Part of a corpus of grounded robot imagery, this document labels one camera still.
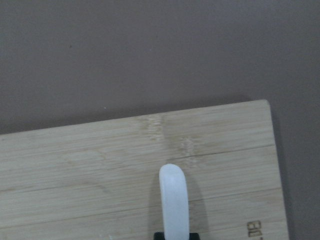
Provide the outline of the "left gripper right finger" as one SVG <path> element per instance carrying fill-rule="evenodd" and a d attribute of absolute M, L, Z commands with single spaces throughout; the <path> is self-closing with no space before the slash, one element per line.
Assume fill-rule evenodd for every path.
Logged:
<path fill-rule="evenodd" d="M 189 240 L 200 240 L 200 235 L 197 232 L 189 233 Z"/>

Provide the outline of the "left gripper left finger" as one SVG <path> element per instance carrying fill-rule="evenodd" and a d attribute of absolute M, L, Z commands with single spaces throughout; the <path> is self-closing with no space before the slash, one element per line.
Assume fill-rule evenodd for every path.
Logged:
<path fill-rule="evenodd" d="M 153 234 L 153 240 L 165 240 L 164 232 L 155 232 Z"/>

